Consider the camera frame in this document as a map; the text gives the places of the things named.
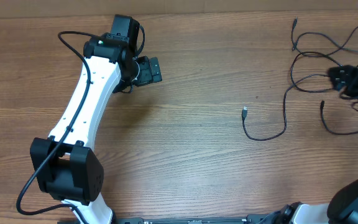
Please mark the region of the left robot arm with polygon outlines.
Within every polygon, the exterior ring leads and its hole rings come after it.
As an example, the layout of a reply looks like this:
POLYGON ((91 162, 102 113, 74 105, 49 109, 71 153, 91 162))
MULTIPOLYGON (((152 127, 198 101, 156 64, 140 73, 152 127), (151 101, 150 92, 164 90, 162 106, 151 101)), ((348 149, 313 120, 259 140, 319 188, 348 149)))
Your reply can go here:
POLYGON ((59 201, 36 214, 68 207, 76 223, 116 222, 101 193, 104 169, 94 142, 113 93, 131 93, 135 86, 162 81, 157 58, 141 56, 144 46, 137 39, 144 34, 137 20, 116 15, 110 32, 89 35, 83 53, 77 53, 81 75, 65 112, 46 139, 35 138, 30 146, 34 173, 17 198, 19 213, 27 214, 21 202, 36 180, 42 192, 59 201))

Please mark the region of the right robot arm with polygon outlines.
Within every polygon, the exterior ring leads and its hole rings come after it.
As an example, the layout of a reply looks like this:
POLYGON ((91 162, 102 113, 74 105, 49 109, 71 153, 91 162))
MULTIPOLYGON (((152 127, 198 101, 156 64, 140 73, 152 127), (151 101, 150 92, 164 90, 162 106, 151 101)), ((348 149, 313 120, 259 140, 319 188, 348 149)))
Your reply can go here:
MULTIPOLYGON (((329 68, 326 76, 341 99, 354 100, 351 108, 355 108, 358 104, 358 65, 329 68)), ((358 223, 358 179, 338 191, 328 204, 296 202, 285 205, 260 219, 259 223, 358 223)))

